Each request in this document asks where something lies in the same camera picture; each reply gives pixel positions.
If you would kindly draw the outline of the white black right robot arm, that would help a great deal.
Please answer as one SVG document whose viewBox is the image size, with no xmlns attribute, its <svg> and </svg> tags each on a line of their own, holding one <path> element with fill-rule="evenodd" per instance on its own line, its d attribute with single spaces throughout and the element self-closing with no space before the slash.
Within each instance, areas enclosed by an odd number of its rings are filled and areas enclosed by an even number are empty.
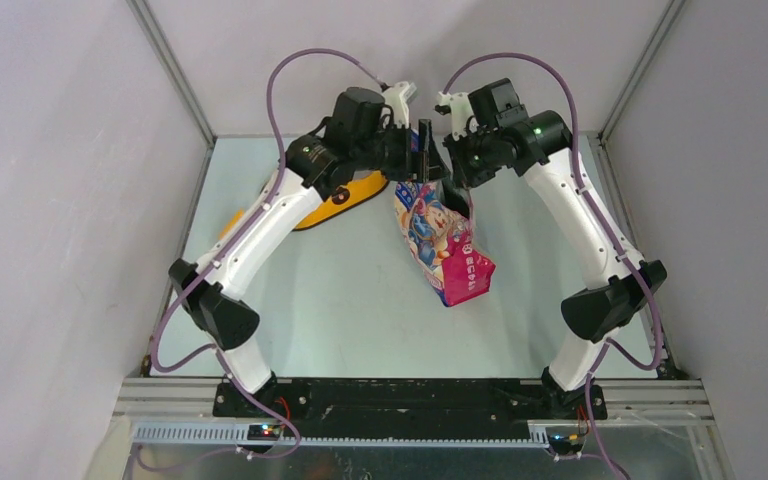
<svg viewBox="0 0 768 480">
<path fill-rule="evenodd" d="M 568 332 L 546 369 L 552 383 L 541 392 L 545 411 L 566 418 L 580 407 L 579 388 L 603 345 L 646 305 L 645 294 L 664 283 L 666 269 L 621 234 L 557 112 L 528 113 L 507 78 L 470 93 L 440 92 L 435 109 L 451 121 L 443 144 L 455 183 L 472 189 L 503 168 L 514 170 L 575 252 L 585 287 L 561 303 Z"/>
</svg>

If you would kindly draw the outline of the colourful cat food bag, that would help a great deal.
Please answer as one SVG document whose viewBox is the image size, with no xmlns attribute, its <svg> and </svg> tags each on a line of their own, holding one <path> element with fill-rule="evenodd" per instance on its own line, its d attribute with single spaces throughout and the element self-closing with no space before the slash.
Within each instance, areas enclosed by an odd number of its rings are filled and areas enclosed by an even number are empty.
<svg viewBox="0 0 768 480">
<path fill-rule="evenodd" d="M 395 219 L 411 257 L 439 297 L 452 307 L 486 294 L 496 264 L 475 241 L 476 222 L 441 203 L 442 181 L 398 182 Z"/>
</svg>

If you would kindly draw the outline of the yellow double pet bowl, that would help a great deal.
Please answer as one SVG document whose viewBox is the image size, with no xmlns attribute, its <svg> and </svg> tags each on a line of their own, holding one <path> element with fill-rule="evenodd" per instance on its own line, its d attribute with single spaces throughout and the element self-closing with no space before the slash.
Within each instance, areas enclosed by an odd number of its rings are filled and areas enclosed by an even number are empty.
<svg viewBox="0 0 768 480">
<path fill-rule="evenodd" d="M 390 184 L 380 172 L 371 172 L 340 186 L 328 200 L 294 228 L 304 231 L 319 226 L 381 194 Z"/>
</svg>

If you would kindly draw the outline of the yellow plastic food scoop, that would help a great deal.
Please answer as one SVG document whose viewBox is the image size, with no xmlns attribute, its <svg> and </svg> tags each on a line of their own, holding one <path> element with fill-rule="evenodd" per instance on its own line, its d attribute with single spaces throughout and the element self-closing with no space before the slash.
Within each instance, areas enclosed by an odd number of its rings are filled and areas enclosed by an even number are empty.
<svg viewBox="0 0 768 480">
<path fill-rule="evenodd" d="M 245 215 L 245 211 L 243 209 L 238 210 L 224 225 L 224 227 L 222 228 L 222 230 L 220 231 L 217 237 L 217 240 L 222 240 L 226 235 L 228 235 L 229 233 L 232 233 L 233 230 L 236 228 L 236 225 L 241 221 L 244 215 Z"/>
</svg>

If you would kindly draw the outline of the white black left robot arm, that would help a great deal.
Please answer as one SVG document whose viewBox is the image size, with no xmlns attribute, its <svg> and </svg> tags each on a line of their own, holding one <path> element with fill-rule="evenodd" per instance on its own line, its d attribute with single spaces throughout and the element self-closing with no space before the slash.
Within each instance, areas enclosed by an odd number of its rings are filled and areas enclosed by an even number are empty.
<svg viewBox="0 0 768 480">
<path fill-rule="evenodd" d="M 254 337 L 260 317 L 242 299 L 264 262 L 358 172 L 418 184 L 447 176 L 430 121 L 420 120 L 416 129 L 410 125 L 415 92 L 408 81 L 382 92 L 347 88 L 313 131 L 279 147 L 279 167 L 256 204 L 215 246 L 196 262 L 178 259 L 170 267 L 182 307 L 211 339 L 237 384 L 238 404 L 250 415 L 264 416 L 276 403 L 269 384 L 274 374 Z"/>
</svg>

